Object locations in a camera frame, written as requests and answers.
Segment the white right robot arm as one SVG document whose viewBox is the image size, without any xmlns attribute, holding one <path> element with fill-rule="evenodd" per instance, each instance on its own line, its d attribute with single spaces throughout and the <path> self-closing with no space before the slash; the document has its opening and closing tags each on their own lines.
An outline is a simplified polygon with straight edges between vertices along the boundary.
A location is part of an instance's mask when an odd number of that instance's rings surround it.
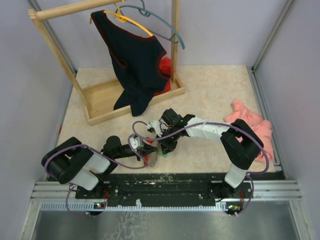
<svg viewBox="0 0 320 240">
<path fill-rule="evenodd" d="M 235 198 L 241 192 L 241 183 L 253 161 L 264 149 L 263 142 L 242 119 L 232 123 L 211 122 L 193 114 L 184 117 L 172 108 L 167 109 L 159 120 L 149 123 L 160 138 L 163 154 L 173 152 L 181 137 L 203 138 L 221 143 L 231 161 L 224 177 L 223 192 L 229 198 Z"/>
</svg>

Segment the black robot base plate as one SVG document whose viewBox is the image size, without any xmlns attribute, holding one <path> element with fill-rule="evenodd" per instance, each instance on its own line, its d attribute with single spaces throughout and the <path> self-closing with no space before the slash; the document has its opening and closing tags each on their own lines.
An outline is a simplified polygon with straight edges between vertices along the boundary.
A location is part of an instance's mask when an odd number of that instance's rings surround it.
<svg viewBox="0 0 320 240">
<path fill-rule="evenodd" d="M 297 186 L 281 173 L 251 176 L 238 187 L 230 187 L 224 173 L 138 173 L 98 175 L 92 190 L 60 184 L 37 183 L 32 198 L 68 203 L 72 210 L 194 210 L 230 209 L 250 201 L 286 201 Z"/>
</svg>

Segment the red-handled metal key organizer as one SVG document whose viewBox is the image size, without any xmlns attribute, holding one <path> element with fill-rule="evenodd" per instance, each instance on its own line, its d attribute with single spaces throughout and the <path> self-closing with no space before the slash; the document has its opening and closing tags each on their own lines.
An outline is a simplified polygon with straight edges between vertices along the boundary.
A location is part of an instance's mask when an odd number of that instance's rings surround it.
<svg viewBox="0 0 320 240">
<path fill-rule="evenodd" d="M 150 138 L 147 138 L 147 140 L 144 141 L 144 146 L 153 146 L 159 148 L 158 152 L 153 152 L 149 155 L 143 155 L 144 159 L 147 161 L 148 167 L 152 168 L 156 165 L 158 161 L 161 145 L 157 141 L 153 141 L 150 140 Z"/>
</svg>

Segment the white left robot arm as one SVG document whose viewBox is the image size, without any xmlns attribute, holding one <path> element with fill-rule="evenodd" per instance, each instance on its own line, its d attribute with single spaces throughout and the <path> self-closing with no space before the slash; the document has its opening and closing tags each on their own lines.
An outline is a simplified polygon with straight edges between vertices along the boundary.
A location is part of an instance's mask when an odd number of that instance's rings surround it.
<svg viewBox="0 0 320 240">
<path fill-rule="evenodd" d="M 46 174 L 55 178 L 60 184 L 74 184 L 86 189 L 91 197 L 97 199 L 103 195 L 104 186 L 99 183 L 98 174 L 108 175 L 117 166 L 127 169 L 143 169 L 149 166 L 150 159 L 145 158 L 158 152 L 158 147 L 150 144 L 136 135 L 128 139 L 128 144 L 122 144 L 118 136 L 110 136 L 102 150 L 98 151 L 83 144 L 76 137 L 71 137 L 58 147 L 47 153 L 41 160 Z M 136 157 L 143 161 L 141 167 L 124 165 L 117 159 Z"/>
</svg>

